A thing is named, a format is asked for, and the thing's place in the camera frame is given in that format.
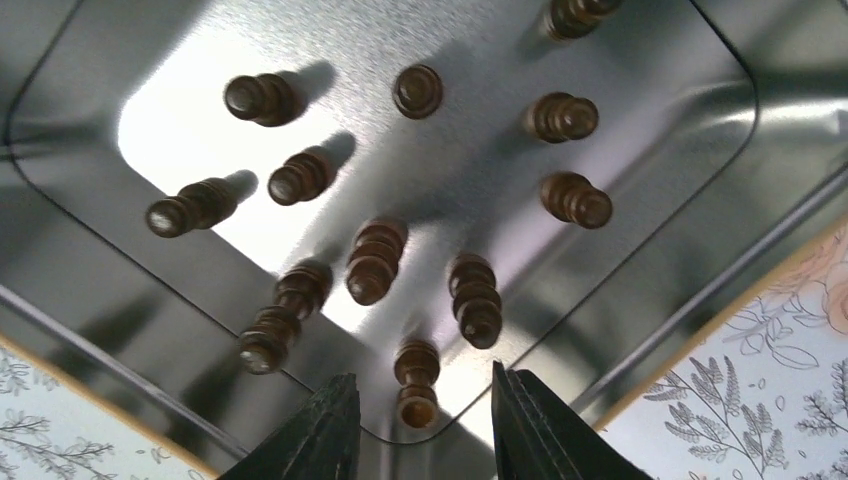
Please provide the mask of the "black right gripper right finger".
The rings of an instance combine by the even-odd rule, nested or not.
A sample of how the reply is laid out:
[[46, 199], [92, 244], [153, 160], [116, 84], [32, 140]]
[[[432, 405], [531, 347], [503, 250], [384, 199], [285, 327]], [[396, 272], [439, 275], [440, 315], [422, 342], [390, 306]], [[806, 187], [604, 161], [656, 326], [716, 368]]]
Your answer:
[[529, 370], [495, 361], [491, 416], [500, 479], [648, 479]]

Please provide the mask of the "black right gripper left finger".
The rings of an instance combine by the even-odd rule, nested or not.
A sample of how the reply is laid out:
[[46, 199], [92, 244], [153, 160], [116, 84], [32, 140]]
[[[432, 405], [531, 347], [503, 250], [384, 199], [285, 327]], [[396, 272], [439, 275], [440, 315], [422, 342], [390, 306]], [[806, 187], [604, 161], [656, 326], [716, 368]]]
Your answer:
[[360, 419], [356, 376], [335, 375], [219, 479], [355, 479]]

